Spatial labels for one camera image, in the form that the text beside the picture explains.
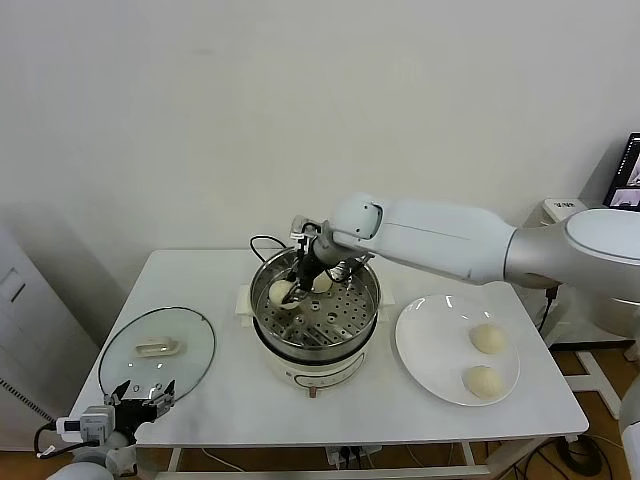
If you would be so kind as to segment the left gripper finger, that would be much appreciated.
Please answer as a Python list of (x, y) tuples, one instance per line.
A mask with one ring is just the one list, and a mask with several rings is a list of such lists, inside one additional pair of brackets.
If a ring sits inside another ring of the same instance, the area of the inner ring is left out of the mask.
[(156, 416), (166, 414), (175, 403), (175, 381), (171, 380), (162, 392), (155, 393), (148, 401), (147, 405), (153, 410)]
[(110, 394), (104, 395), (104, 404), (108, 406), (118, 406), (124, 400), (125, 394), (129, 388), (131, 381), (126, 380), (118, 385)]

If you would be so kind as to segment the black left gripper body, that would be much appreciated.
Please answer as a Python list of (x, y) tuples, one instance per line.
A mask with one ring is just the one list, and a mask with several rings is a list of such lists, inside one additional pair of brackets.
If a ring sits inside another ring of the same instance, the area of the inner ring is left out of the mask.
[(145, 423), (154, 423), (158, 418), (158, 401), (123, 399), (115, 407), (115, 430), (136, 432)]

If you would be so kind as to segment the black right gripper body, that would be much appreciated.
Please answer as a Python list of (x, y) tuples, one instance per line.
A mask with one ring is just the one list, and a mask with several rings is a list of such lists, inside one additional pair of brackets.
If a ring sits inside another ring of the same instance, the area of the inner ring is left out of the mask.
[(312, 241), (308, 252), (298, 263), (298, 287), (302, 291), (311, 291), (314, 280), (321, 273), (334, 267), (329, 253), (330, 251), (320, 238)]

